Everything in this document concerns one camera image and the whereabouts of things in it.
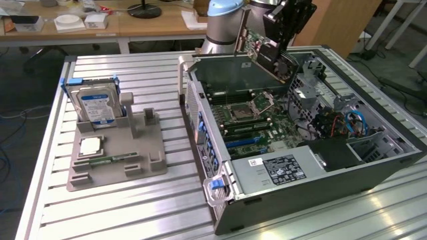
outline aluminum extrusion table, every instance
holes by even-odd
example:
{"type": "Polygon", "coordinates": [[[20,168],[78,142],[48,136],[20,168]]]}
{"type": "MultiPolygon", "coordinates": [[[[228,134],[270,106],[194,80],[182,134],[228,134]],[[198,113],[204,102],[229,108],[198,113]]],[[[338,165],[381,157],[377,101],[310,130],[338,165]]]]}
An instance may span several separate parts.
{"type": "MultiPolygon", "coordinates": [[[[425,128],[388,99],[333,51],[318,49],[380,105],[427,142],[425,128]]],[[[196,172],[177,101],[177,57],[184,52],[80,56],[64,63],[62,78],[117,74],[133,92],[134,112],[153,107],[160,115],[168,172],[96,188],[65,189],[76,130],[76,112],[56,90],[16,239],[284,240],[392,239],[427,236],[427,159],[396,172],[378,186],[282,216],[232,234],[213,235],[213,223],[196,172]]],[[[332,72],[338,93],[346,85],[332,72]]]]}

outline wooden cabinet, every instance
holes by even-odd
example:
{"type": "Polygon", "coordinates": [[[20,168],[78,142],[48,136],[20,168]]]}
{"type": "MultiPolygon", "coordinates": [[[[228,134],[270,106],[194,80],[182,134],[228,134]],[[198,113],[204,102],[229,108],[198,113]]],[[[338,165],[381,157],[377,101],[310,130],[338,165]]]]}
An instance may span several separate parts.
{"type": "Polygon", "coordinates": [[[293,46],[328,45],[345,58],[381,0],[312,0],[317,9],[293,46]]]}

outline desk leg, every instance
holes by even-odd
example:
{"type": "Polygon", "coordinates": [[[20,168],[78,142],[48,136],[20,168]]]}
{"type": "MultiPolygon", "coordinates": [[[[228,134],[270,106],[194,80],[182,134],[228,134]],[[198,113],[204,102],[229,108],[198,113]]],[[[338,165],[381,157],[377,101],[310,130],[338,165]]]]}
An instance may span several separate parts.
{"type": "Polygon", "coordinates": [[[129,54],[129,38],[121,37],[117,39],[120,54],[129,54]]]}
{"type": "Polygon", "coordinates": [[[417,7],[413,9],[413,11],[411,12],[411,14],[408,15],[404,23],[401,24],[397,32],[393,34],[386,46],[385,46],[385,49],[390,49],[394,42],[397,41],[397,39],[400,38],[400,35],[402,34],[404,30],[406,29],[408,25],[411,24],[412,20],[415,19],[416,15],[420,13],[423,7],[425,5],[425,1],[421,2],[417,7]]]}
{"type": "Polygon", "coordinates": [[[408,64],[409,68],[415,68],[416,65],[419,64],[419,62],[421,61],[423,57],[425,57],[427,55],[427,45],[424,46],[424,48],[420,50],[419,54],[416,55],[416,57],[413,58],[413,60],[411,61],[411,63],[408,64]]]}
{"type": "Polygon", "coordinates": [[[366,50],[369,50],[369,49],[373,47],[377,39],[380,38],[380,36],[381,36],[381,34],[382,34],[382,32],[384,32],[388,24],[389,24],[389,22],[390,22],[392,19],[393,19],[393,17],[394,17],[394,15],[396,15],[396,13],[397,13],[401,5],[402,5],[402,1],[401,1],[401,0],[397,0],[397,2],[396,2],[394,5],[393,5],[393,8],[390,9],[390,11],[389,11],[389,13],[388,13],[384,21],[381,22],[381,24],[380,24],[380,26],[378,26],[378,28],[377,28],[377,30],[376,30],[376,32],[374,32],[370,40],[369,40],[368,43],[366,43],[366,46],[365,46],[365,49],[366,49],[366,50]]]}

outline pci express slot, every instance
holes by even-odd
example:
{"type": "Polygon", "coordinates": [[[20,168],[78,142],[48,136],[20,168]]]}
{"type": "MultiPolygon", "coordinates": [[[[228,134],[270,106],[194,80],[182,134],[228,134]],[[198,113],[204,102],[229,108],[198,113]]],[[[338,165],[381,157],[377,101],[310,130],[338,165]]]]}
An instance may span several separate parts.
{"type": "Polygon", "coordinates": [[[250,137],[252,137],[252,134],[245,133],[245,134],[238,134],[238,135],[232,135],[232,136],[224,136],[221,139],[226,143],[226,142],[237,141],[240,139],[249,139],[250,137]]]}
{"type": "Polygon", "coordinates": [[[244,145],[250,145],[250,144],[256,144],[260,141],[260,137],[253,137],[253,138],[248,138],[248,139],[242,139],[238,141],[232,141],[232,142],[226,142],[225,143],[225,148],[234,148],[234,147],[240,147],[244,145]]]}
{"type": "Polygon", "coordinates": [[[232,94],[221,94],[221,95],[212,95],[208,97],[208,102],[212,105],[224,105],[224,104],[234,104],[234,103],[244,103],[252,100],[250,93],[248,91],[241,93],[232,93],[232,94]]]}

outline power supply label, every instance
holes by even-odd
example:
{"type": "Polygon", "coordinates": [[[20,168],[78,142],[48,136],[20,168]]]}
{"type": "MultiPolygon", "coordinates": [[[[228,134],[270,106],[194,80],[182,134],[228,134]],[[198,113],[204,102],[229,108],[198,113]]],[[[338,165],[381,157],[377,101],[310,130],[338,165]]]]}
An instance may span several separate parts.
{"type": "Polygon", "coordinates": [[[281,185],[306,178],[293,155],[264,160],[262,163],[274,185],[281,185]]]}

